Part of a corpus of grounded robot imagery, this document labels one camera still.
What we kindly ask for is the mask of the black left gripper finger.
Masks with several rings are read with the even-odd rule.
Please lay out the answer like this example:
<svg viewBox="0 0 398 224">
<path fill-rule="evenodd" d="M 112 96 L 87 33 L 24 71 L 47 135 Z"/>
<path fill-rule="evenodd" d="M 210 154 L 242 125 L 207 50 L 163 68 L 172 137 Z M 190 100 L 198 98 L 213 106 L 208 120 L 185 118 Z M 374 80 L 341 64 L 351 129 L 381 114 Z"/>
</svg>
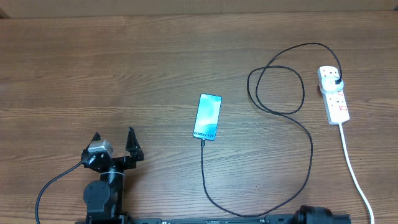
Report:
<svg viewBox="0 0 398 224">
<path fill-rule="evenodd" d="M 82 150 L 82 156 L 85 156 L 85 155 L 87 155 L 89 152 L 88 152 L 88 148 L 89 148 L 89 146 L 90 146 L 90 144 L 92 143 L 92 142 L 94 142 L 94 141 L 99 141 L 101 139 L 101 135 L 98 133 L 98 132 L 96 132 L 95 134 L 94 134 L 94 136 L 93 136 L 93 138 L 92 138 L 92 140 L 90 141 L 90 143 L 87 145 L 87 147 L 84 149 L 84 150 Z"/>
<path fill-rule="evenodd" d="M 136 134 L 132 127 L 129 127 L 129 130 L 128 130 L 125 150 L 128 153 L 130 153 L 130 156 L 135 161 L 143 161 L 144 160 L 144 153 L 137 141 Z"/>
</svg>

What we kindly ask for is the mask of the blue Samsung Galaxy smartphone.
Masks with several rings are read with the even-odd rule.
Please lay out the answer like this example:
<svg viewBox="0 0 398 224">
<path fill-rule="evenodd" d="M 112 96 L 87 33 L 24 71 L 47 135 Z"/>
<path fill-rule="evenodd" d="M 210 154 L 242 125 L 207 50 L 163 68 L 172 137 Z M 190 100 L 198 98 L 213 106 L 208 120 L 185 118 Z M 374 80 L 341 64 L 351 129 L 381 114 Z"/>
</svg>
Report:
<svg viewBox="0 0 398 224">
<path fill-rule="evenodd" d="M 222 97 L 202 93 L 200 95 L 197 115 L 193 128 L 193 137 L 214 141 L 218 128 Z"/>
</svg>

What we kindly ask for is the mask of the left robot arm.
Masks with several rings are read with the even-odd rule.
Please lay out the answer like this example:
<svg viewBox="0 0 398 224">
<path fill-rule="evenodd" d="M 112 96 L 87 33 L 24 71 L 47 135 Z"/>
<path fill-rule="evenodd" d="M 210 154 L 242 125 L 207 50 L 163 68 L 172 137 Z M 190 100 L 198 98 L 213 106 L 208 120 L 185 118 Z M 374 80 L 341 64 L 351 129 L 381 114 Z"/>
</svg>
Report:
<svg viewBox="0 0 398 224">
<path fill-rule="evenodd" d="M 81 154 L 85 168 L 99 173 L 99 180 L 90 182 L 83 192 L 86 203 L 85 223 L 133 223 L 132 217 L 123 210 L 125 170 L 135 169 L 136 163 L 144 160 L 144 153 L 132 127 L 129 128 L 125 150 L 127 156 L 114 157 L 113 147 L 93 136 Z"/>
</svg>

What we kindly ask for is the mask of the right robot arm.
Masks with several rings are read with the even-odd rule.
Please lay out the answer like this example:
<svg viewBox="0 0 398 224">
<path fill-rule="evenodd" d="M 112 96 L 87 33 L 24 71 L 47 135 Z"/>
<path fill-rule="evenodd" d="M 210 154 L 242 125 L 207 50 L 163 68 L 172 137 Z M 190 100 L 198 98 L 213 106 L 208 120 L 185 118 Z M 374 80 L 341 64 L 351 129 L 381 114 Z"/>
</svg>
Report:
<svg viewBox="0 0 398 224">
<path fill-rule="evenodd" d="M 302 205 L 293 215 L 293 224 L 334 224 L 332 212 L 323 207 Z"/>
</svg>

